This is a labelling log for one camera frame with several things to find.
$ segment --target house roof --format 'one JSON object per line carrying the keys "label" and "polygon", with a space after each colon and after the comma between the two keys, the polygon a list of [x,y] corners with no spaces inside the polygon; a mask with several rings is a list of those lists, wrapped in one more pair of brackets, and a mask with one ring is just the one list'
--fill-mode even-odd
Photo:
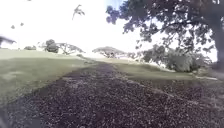
{"label": "house roof", "polygon": [[14,43],[14,42],[16,42],[15,40],[12,40],[12,39],[7,38],[7,37],[2,36],[2,35],[0,35],[0,39],[2,39],[2,40],[4,40],[4,41],[7,41],[7,42],[9,42],[9,43]]}

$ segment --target gravel path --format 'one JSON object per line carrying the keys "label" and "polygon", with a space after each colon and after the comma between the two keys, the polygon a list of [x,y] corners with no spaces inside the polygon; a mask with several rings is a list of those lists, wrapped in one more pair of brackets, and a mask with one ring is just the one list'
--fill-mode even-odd
{"label": "gravel path", "polygon": [[2,113],[9,128],[224,127],[223,109],[128,80],[108,64],[72,72]]}

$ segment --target sky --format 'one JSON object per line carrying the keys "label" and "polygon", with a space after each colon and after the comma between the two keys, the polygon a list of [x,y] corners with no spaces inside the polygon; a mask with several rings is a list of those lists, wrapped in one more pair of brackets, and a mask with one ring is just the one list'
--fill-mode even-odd
{"label": "sky", "polygon": [[[106,22],[106,7],[118,7],[121,0],[0,0],[0,35],[16,40],[21,48],[54,39],[57,43],[67,42],[86,52],[94,48],[112,46],[125,52],[135,51],[139,32],[122,34],[124,21],[116,25]],[[75,15],[77,5],[85,16]],[[161,36],[154,37],[154,43]],[[152,45],[143,45],[148,49]],[[216,53],[209,56],[215,60]]]}

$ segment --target tree trunk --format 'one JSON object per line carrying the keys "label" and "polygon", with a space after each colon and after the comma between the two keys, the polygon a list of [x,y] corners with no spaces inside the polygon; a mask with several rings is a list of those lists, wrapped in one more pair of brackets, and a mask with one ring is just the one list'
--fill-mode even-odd
{"label": "tree trunk", "polygon": [[215,47],[217,49],[217,64],[214,67],[218,71],[224,72],[224,30],[222,25],[217,25],[213,29]]}

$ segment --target ground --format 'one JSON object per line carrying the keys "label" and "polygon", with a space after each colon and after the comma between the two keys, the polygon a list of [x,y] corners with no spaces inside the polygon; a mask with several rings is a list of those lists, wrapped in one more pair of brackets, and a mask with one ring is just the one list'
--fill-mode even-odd
{"label": "ground", "polygon": [[89,66],[79,57],[48,52],[0,49],[0,55],[0,106]]}
{"label": "ground", "polygon": [[50,84],[4,104],[0,126],[5,122],[10,128],[224,127],[222,81],[135,62],[88,62],[95,64],[73,67]]}

